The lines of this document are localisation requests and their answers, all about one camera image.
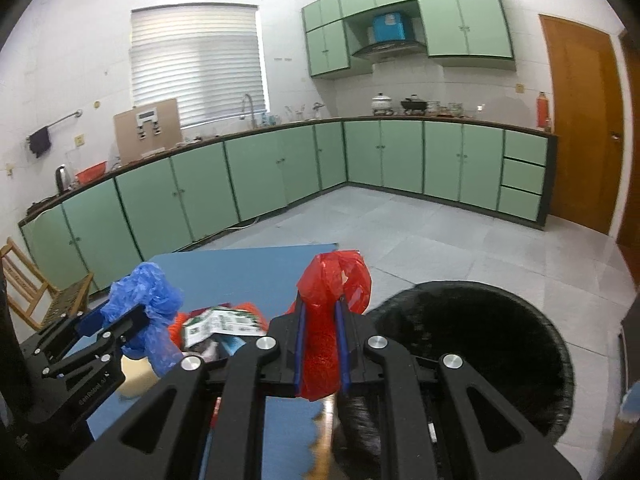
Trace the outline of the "blue plastic bag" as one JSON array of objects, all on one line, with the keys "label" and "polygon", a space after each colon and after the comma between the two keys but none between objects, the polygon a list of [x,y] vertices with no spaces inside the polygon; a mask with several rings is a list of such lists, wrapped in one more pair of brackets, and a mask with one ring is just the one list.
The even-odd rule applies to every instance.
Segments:
[{"label": "blue plastic bag", "polygon": [[104,307],[100,309],[104,328],[131,309],[142,306],[148,324],[128,341],[122,352],[128,359],[147,358],[157,377],[166,375],[182,359],[168,327],[183,303],[182,293],[172,286],[163,270],[154,262],[142,262],[120,280],[111,284]]}]

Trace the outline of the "green milk carton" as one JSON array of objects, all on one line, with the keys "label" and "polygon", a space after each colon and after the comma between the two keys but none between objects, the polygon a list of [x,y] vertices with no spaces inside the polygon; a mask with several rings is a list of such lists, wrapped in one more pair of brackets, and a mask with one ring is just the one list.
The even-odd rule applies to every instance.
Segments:
[{"label": "green milk carton", "polygon": [[212,307],[192,312],[182,323],[182,346],[187,349],[211,336],[259,337],[267,330],[262,317],[249,310]]}]

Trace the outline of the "red plastic bag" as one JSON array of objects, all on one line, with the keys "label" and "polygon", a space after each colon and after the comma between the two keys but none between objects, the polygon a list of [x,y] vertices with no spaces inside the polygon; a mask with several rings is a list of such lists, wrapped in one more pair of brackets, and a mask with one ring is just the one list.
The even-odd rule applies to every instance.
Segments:
[{"label": "red plastic bag", "polygon": [[325,252],[311,260],[288,309],[305,311],[296,349],[299,396],[315,401],[337,391],[362,393],[376,381],[380,367],[366,349],[373,324],[361,319],[370,297],[370,272],[360,252]]}]

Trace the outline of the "black trash bin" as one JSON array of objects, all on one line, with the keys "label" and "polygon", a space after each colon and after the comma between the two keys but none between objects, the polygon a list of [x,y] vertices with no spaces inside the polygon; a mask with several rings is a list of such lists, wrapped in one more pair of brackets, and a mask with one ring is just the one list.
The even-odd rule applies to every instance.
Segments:
[{"label": "black trash bin", "polygon": [[[559,332],[526,300],[477,282],[427,282],[365,316],[413,356],[460,356],[556,448],[572,411],[573,365]],[[337,463],[349,478],[383,479],[375,401],[341,391],[336,406]]]}]

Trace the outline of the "chrome kitchen faucet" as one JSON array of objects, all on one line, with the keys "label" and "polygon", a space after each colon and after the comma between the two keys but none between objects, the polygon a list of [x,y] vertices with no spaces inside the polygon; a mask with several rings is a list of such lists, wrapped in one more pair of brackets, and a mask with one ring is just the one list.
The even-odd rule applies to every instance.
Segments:
[{"label": "chrome kitchen faucet", "polygon": [[248,93],[245,93],[242,97],[240,119],[247,120],[251,129],[255,129],[257,127],[254,102]]}]

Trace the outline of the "green lower kitchen cabinets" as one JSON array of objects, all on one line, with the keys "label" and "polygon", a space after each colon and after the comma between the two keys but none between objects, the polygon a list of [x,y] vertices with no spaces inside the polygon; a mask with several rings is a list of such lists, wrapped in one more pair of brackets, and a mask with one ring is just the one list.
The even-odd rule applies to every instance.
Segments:
[{"label": "green lower kitchen cabinets", "polygon": [[97,290],[139,262],[198,244],[339,186],[456,204],[541,228],[558,141],[491,122],[328,119],[198,142],[68,192],[20,224],[58,287]]}]

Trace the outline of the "wooden chair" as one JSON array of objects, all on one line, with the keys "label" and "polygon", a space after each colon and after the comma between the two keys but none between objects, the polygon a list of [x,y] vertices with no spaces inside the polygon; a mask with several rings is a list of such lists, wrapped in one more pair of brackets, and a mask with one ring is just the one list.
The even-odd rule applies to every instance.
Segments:
[{"label": "wooden chair", "polygon": [[35,332],[63,316],[81,315],[87,310],[92,273],[59,288],[44,276],[11,237],[1,247],[1,263],[8,285],[9,307]]}]

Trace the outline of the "steel electric kettle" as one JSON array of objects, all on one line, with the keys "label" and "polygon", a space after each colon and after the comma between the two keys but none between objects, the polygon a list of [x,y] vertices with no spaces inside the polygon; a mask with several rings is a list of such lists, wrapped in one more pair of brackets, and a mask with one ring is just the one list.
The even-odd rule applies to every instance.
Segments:
[{"label": "steel electric kettle", "polygon": [[74,185],[73,173],[70,171],[70,167],[67,165],[58,166],[54,172],[54,182],[58,195],[70,192]]}]

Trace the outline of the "dark hanging towel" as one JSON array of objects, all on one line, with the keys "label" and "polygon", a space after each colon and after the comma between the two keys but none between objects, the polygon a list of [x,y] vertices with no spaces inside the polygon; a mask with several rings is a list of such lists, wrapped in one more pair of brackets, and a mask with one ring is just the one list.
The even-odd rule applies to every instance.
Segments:
[{"label": "dark hanging towel", "polygon": [[40,158],[47,154],[51,148],[50,128],[44,126],[32,133],[27,139],[27,144],[29,151],[35,158]]}]

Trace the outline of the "cardboard box on counter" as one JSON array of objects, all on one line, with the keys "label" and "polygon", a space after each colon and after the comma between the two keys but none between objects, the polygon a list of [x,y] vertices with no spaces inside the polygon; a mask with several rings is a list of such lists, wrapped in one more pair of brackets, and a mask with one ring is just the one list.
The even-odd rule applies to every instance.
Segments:
[{"label": "cardboard box on counter", "polygon": [[183,141],[176,99],[139,105],[114,116],[115,139],[122,165],[137,162]]}]

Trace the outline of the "white window blind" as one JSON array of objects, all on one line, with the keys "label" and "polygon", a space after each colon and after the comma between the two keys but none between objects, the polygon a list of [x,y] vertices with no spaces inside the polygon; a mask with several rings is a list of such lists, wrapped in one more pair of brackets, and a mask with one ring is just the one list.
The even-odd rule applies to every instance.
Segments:
[{"label": "white window blind", "polygon": [[133,10],[131,93],[135,106],[176,99],[180,124],[241,116],[248,93],[255,114],[269,108],[257,6],[188,3]]}]

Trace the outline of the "red thermos bottle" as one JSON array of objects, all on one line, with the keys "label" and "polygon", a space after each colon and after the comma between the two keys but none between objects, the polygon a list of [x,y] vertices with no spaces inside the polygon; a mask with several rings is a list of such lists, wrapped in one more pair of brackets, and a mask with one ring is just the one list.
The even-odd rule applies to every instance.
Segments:
[{"label": "red thermos bottle", "polygon": [[536,99],[536,114],[537,127],[541,129],[547,128],[549,120],[549,100],[543,91],[538,93]]}]

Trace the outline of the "range hood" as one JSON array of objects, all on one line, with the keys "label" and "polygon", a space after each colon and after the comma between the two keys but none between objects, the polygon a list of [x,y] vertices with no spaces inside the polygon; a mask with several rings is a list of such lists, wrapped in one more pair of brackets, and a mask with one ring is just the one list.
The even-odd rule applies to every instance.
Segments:
[{"label": "range hood", "polygon": [[426,54],[426,47],[416,40],[388,40],[369,44],[356,51],[352,56],[371,63],[381,63],[400,56]]}]

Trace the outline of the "blue box on hood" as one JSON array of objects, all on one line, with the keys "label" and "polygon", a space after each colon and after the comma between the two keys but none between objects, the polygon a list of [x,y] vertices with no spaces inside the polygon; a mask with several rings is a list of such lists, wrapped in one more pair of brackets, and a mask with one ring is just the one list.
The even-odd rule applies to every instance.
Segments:
[{"label": "blue box on hood", "polygon": [[372,21],[376,42],[406,40],[409,38],[404,14],[392,12],[375,15]]}]

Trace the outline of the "wall towel rail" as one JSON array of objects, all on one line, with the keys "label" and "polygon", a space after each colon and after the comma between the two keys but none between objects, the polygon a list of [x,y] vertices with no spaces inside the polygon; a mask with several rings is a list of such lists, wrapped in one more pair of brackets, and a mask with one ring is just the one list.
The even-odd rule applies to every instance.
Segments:
[{"label": "wall towel rail", "polygon": [[66,122],[66,120],[70,120],[73,118],[81,118],[82,116],[82,110],[75,110],[73,113],[67,114],[61,118],[58,118],[57,120],[55,120],[54,122],[50,122],[50,124],[44,125],[42,127],[40,127],[39,129],[37,129],[34,133],[31,133],[29,136],[26,136],[25,138],[25,143],[29,144],[29,140],[30,138],[35,134],[38,133],[40,130],[43,130],[44,128],[53,128],[54,126],[59,125],[61,122]]}]

